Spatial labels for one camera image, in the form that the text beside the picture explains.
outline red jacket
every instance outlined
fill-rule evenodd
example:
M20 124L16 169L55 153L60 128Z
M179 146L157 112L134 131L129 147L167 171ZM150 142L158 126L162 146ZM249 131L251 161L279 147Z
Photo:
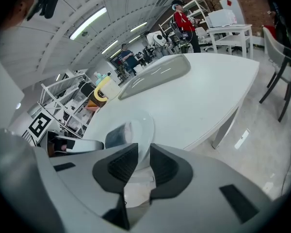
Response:
M195 27L192 25L192 23L188 20L186 15L181 12L175 12L174 13L175 21L180 29L183 31L195 31Z

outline white desk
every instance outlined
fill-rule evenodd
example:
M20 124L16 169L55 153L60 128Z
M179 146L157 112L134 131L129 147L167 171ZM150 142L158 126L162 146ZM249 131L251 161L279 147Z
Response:
M247 57L246 53L246 41L250 41L250 59L253 59L253 39L252 39L252 24L243 24L241 26L231 25L226 27L209 28L209 34L212 40L214 52L217 53L217 46L229 46L229 54L232 54L231 46L237 46L242 48L242 56ZM226 33L227 36L215 40L214 35L216 33Z
M173 56L165 56L155 65ZM153 143L192 150L219 130L212 144L217 148L237 116L259 63L227 54L185 56L191 63L188 74L124 100L109 101L94 114L83 138L105 142L108 132L102 126L111 124L113 115L120 117L122 113L141 109L153 117Z

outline floor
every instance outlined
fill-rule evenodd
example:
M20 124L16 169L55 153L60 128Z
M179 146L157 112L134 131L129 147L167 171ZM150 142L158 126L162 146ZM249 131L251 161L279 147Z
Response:
M225 48L219 49L218 52L227 54ZM259 103L267 90L266 85L274 73L274 68L263 50L254 48L253 56L254 60L260 62L259 72L232 129L216 150L211 146L214 134L191 153L203 154L225 162L274 200L281 195L283 180L290 163L291 100L281 123L277 118L284 105L283 98L287 87L285 82L280 80L263 104ZM288 190L290 184L291 167L283 193Z

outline man in red jacket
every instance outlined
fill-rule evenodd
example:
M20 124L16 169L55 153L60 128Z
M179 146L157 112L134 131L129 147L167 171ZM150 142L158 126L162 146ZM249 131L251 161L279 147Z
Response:
M186 15L183 13L183 7L182 7L184 5L183 1L174 0L171 5L172 5L173 10L176 11L174 13L174 18L175 18L177 26L183 32L188 33L189 37L187 38L187 40L188 41L191 40L190 43L193 46L194 52L200 52L200 46L198 43L198 36L196 35L196 32L195 32L195 27L193 26L191 21L189 21Z

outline black chair leg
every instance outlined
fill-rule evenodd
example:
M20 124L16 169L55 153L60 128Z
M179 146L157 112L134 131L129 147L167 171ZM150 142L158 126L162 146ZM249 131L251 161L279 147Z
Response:
M287 100L287 95L288 95L288 93L289 93L289 89L290 89L290 84L288 83L288 84L287 84L287 90L286 90L286 94L285 94L285 98L284 98L284 100Z
M271 86L272 82L274 81L275 77L276 77L276 72L274 72L274 74L273 74L273 76L272 76L270 82L269 82L268 85L267 85L267 88L270 88L270 86Z
M288 91L288 94L287 94L287 100L285 102L285 105L283 106L283 109L282 109L282 112L280 114L280 117L278 118L279 122L281 122L283 116L285 115L285 112L286 112L287 107L289 105L290 99L291 99L291 82L290 82L290 87L289 87L289 91Z
M278 83L281 75L283 74L283 72L284 72L284 70L285 70L285 68L287 66L287 63L288 63L288 59L287 58L284 58L284 60L282 62L282 65L281 65L281 68L280 68L279 72L277 73L274 82L271 84L271 87L267 90L267 92L261 98L261 100L259 101L259 103L263 103L264 100L268 97L268 95L272 92L272 90L274 89L274 87Z

